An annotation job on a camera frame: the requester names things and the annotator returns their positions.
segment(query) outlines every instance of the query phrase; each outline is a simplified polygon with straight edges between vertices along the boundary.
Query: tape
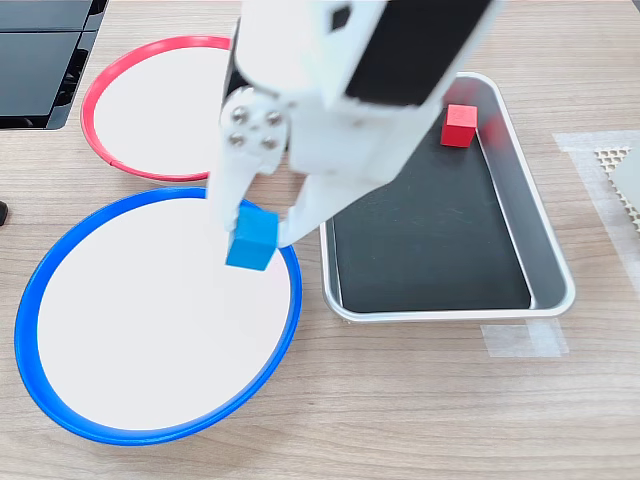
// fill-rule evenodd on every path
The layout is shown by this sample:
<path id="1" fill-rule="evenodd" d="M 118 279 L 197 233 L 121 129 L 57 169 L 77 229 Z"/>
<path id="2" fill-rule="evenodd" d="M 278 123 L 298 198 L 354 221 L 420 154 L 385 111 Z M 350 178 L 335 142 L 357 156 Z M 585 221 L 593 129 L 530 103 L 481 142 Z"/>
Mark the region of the tape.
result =
<path id="1" fill-rule="evenodd" d="M 640 148 L 640 130 L 617 130 L 593 133 L 561 133 L 555 141 L 567 152 L 587 188 L 591 201 L 622 261 L 636 294 L 640 297 L 640 240 L 635 226 L 620 203 L 595 151 L 620 146 Z"/>
<path id="2" fill-rule="evenodd" d="M 569 354 L 556 318 L 527 320 L 525 325 L 482 325 L 480 328 L 490 357 L 557 358 Z"/>

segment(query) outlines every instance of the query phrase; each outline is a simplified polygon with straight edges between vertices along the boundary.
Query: wooden table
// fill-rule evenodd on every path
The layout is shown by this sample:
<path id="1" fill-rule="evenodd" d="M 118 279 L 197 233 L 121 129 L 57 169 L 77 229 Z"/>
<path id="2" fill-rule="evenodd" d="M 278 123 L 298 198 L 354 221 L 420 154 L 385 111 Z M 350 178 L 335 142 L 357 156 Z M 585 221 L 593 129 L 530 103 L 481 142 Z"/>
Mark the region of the wooden table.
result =
<path id="1" fill-rule="evenodd" d="M 322 299 L 313 233 L 296 245 L 306 290 L 295 341 L 232 417 L 172 444 L 125 449 L 76 437 L 36 407 L 13 350 L 32 271 L 86 215 L 153 188 L 86 144 L 78 112 L 87 86 L 141 44 L 228 35 L 238 11 L 112 3 L 68 125 L 0 132 L 0 197 L 11 208 L 0 229 L 0 478 L 640 478 L 640 303 L 552 137 L 640 129 L 640 14 L 631 2 L 509 3 L 466 67 L 501 87 L 573 270 L 578 299 L 561 319 L 570 355 L 490 358 L 476 323 L 347 325 Z M 282 209 L 299 181 L 279 175 L 251 197 Z"/>

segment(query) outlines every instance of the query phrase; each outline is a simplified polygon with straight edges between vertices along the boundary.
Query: wooden block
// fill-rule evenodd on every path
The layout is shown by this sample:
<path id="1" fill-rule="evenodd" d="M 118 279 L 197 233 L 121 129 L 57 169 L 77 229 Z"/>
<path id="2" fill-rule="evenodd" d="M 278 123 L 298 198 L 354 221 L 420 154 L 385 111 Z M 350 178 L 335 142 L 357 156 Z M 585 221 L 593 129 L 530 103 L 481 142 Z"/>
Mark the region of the wooden block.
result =
<path id="1" fill-rule="evenodd" d="M 448 147 L 468 148 L 478 127 L 478 108 L 469 105 L 449 105 L 442 126 L 440 143 Z"/>

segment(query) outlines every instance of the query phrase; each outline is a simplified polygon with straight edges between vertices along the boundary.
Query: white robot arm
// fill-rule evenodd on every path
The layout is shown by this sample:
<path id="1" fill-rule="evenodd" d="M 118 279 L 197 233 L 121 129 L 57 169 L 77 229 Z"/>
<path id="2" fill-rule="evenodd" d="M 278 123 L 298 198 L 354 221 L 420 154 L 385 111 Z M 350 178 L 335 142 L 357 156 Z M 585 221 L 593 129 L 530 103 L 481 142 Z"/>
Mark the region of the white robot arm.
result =
<path id="1" fill-rule="evenodd" d="M 209 196 L 225 228 L 258 174 L 285 150 L 306 175 L 279 224 L 292 244 L 400 172 L 440 114 L 494 0 L 243 4 Z"/>

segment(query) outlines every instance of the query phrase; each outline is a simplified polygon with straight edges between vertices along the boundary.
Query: metal bolt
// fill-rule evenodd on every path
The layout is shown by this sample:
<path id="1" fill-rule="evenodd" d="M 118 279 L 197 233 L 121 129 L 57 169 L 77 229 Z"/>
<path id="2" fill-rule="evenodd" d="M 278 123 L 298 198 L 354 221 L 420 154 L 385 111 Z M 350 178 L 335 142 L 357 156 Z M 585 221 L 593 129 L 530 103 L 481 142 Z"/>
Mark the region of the metal bolt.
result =
<path id="1" fill-rule="evenodd" d="M 229 135 L 229 143 L 234 147 L 241 147 L 242 145 L 244 145 L 244 142 L 245 138 L 241 133 L 236 132 Z"/>
<path id="2" fill-rule="evenodd" d="M 276 127 L 282 123 L 282 115 L 280 112 L 269 112 L 267 113 L 267 123 L 272 127 Z"/>
<path id="3" fill-rule="evenodd" d="M 249 111 L 245 107 L 236 107 L 231 112 L 231 120 L 233 123 L 242 125 L 249 119 Z"/>
<path id="4" fill-rule="evenodd" d="M 275 138 L 272 137 L 265 137 L 261 143 L 262 146 L 267 150 L 273 150 L 278 146 L 278 142 L 275 140 Z"/>

